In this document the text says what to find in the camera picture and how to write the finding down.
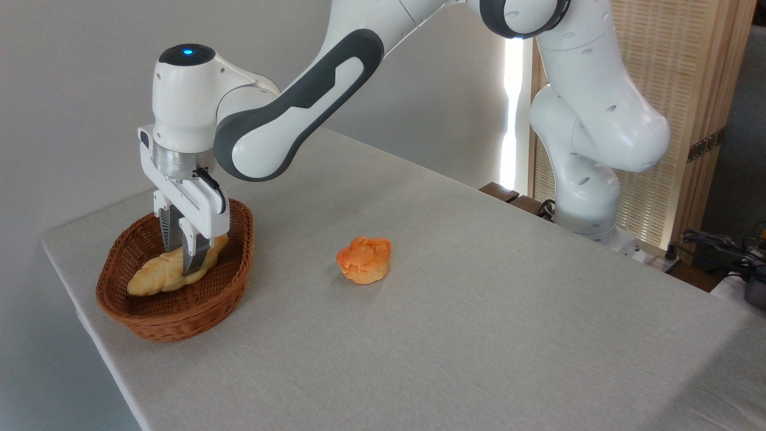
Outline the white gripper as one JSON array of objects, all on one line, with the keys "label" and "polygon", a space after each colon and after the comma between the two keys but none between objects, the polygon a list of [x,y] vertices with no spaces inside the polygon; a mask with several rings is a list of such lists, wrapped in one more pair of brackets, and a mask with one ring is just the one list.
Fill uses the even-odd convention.
[{"label": "white gripper", "polygon": [[170,151],[154,140],[153,125],[138,129],[141,165],[158,190],[153,207],[159,219],[165,252],[183,246],[183,275],[199,272],[211,249],[210,238],[228,233],[230,202],[209,175],[195,174],[211,160],[203,153]]}]

